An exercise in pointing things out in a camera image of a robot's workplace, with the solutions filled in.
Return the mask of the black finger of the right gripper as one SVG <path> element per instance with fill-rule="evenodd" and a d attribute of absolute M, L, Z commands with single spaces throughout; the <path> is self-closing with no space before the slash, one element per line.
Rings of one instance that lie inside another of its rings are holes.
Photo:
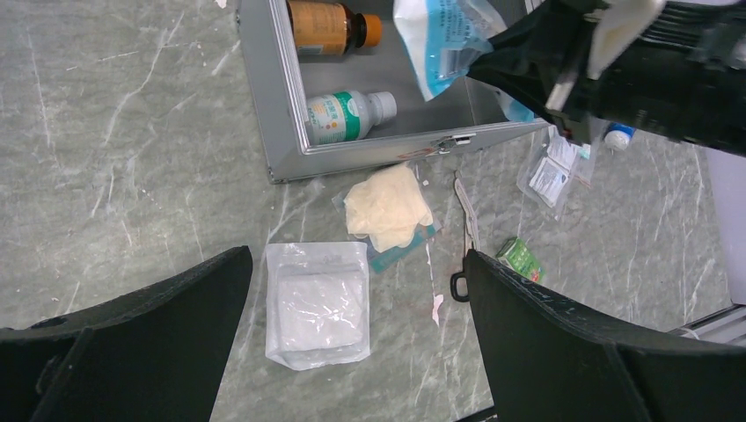
<path fill-rule="evenodd" d="M 587 46 L 588 1 L 542 2 L 489 42 L 493 51 L 482 55 L 467 76 L 506 92 L 544 120 L 545 104 L 560 73 Z"/>

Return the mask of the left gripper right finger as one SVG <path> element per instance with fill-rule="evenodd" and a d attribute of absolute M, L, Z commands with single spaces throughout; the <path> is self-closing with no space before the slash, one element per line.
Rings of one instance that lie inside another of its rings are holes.
<path fill-rule="evenodd" d="M 742 421 L 745 350 L 630 324 L 479 251 L 464 279 L 493 397 L 477 421 Z"/>

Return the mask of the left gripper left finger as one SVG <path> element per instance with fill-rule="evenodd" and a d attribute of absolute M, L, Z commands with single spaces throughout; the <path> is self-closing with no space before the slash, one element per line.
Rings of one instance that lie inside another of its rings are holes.
<path fill-rule="evenodd" d="M 252 254 L 231 248 L 108 302 L 1 331 L 4 421 L 207 421 Z"/>

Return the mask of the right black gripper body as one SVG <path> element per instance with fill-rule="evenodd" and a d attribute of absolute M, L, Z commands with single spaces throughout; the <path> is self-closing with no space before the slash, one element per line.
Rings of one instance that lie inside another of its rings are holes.
<path fill-rule="evenodd" d="M 742 1 L 560 1 L 577 25 L 546 100 L 585 141 L 593 118 L 745 153 Z"/>

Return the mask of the blue white medical pouch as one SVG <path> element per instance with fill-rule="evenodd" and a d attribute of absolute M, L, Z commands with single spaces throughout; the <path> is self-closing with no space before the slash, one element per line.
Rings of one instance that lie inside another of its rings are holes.
<path fill-rule="evenodd" d="M 504 11 L 523 15 L 520 1 L 395 1 L 393 22 L 415 81 L 428 104 L 424 121 L 466 127 L 471 116 L 467 73 L 494 51 L 489 39 L 508 29 Z"/>

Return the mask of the clear gauze pad packet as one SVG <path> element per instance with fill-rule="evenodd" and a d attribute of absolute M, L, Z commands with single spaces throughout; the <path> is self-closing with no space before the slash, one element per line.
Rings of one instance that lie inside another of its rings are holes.
<path fill-rule="evenodd" d="M 269 244 L 265 355 L 304 371 L 370 355 L 368 246 Z"/>

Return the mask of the white bottle green label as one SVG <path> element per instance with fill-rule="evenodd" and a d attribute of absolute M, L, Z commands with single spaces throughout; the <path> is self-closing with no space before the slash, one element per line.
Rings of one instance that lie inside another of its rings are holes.
<path fill-rule="evenodd" d="M 361 140 L 398 113 L 396 99 L 388 91 L 340 91 L 307 99 L 306 106 L 312 145 Z"/>

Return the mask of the brown bottle orange cap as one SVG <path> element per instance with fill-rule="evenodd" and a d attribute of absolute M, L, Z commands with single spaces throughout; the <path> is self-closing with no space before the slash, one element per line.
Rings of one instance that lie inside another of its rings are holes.
<path fill-rule="evenodd" d="M 287 1 L 286 6 L 299 55 L 342 56 L 381 42 L 378 15 L 356 13 L 341 3 Z"/>

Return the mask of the grey metal medicine case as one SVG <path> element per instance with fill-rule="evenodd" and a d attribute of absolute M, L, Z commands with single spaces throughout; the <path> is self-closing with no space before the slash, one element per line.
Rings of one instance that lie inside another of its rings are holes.
<path fill-rule="evenodd" d="M 467 77 L 425 100 L 395 29 L 392 2 L 353 1 L 350 7 L 382 19 L 379 46 L 343 56 L 298 55 L 283 1 L 238 3 L 238 35 L 273 182 L 473 152 L 545 126 L 507 120 L 497 96 Z M 360 141 L 312 143 L 306 100 L 347 90 L 390 92 L 397 116 Z"/>

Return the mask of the small white blue bottle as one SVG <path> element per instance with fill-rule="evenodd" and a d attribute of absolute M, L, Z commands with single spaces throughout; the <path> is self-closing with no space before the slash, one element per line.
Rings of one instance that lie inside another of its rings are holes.
<path fill-rule="evenodd" d="M 635 132 L 634 127 L 612 122 L 606 129 L 603 143 L 609 149 L 624 151 L 630 145 Z"/>

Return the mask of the clear bag alcohol wipes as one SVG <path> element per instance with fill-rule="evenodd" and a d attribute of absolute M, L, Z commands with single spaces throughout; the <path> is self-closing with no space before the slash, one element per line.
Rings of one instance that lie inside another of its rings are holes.
<path fill-rule="evenodd" d="M 516 185 L 545 215 L 558 220 L 574 185 L 590 186 L 598 146 L 598 141 L 575 145 L 554 126 L 542 129 L 535 133 Z"/>

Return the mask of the small green box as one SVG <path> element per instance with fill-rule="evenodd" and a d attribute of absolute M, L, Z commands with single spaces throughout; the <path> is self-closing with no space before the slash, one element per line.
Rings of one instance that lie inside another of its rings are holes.
<path fill-rule="evenodd" d="M 498 251 L 496 259 L 527 280 L 540 283 L 543 279 L 544 268 L 520 237 L 509 238 Z"/>

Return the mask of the cream latex gloves packet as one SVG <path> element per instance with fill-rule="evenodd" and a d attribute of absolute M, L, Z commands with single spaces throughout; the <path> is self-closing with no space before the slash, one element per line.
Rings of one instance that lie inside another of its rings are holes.
<path fill-rule="evenodd" d="M 373 172 L 332 199 L 350 239 L 367 245 L 374 273 L 395 266 L 442 228 L 410 162 Z"/>

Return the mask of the black handled scissors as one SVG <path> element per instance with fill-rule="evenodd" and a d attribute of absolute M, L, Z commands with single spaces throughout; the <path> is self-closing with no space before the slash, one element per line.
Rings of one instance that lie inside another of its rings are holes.
<path fill-rule="evenodd" d="M 450 276 L 450 295 L 456 302 L 464 303 L 469 301 L 465 283 L 466 257 L 469 251 L 480 249 L 479 227 L 477 213 L 464 187 L 463 176 L 460 171 L 454 172 L 454 191 L 464 212 L 464 249 L 462 269 Z"/>

